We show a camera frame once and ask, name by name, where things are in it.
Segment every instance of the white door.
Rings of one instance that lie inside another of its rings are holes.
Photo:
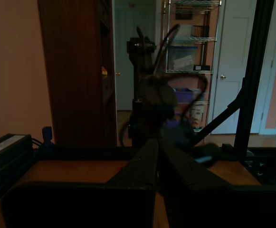
[[[213,117],[222,113],[237,96],[247,68],[257,0],[227,0],[220,47]],[[236,133],[239,110],[212,133]]]
[[[117,110],[131,110],[133,100],[133,65],[129,60],[126,42],[138,37],[136,27],[139,26],[145,36],[154,42],[155,1],[145,4],[128,4],[115,2],[115,72]]]

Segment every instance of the baseboard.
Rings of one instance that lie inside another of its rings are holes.
[[[260,129],[259,134],[276,134],[276,129]]]

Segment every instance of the wooden cabinet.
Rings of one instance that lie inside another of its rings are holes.
[[[56,143],[116,145],[111,0],[38,0],[38,8]]]

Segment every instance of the wooden surface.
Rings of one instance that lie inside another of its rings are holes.
[[[105,34],[102,50],[98,2],[38,0],[53,130],[60,145],[116,145],[113,48],[108,48],[113,36]],[[106,102],[102,66],[112,77]]]
[[[31,181],[105,183],[126,164],[126,161],[39,161],[15,186]],[[209,170],[232,184],[259,184],[237,161],[219,161]],[[158,193],[156,194],[153,227],[169,227],[163,197]],[[5,228],[1,211],[0,228]]]

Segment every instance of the black device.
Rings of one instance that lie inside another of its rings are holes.
[[[14,174],[33,157],[31,135],[7,134],[0,138],[0,197],[13,183]]]

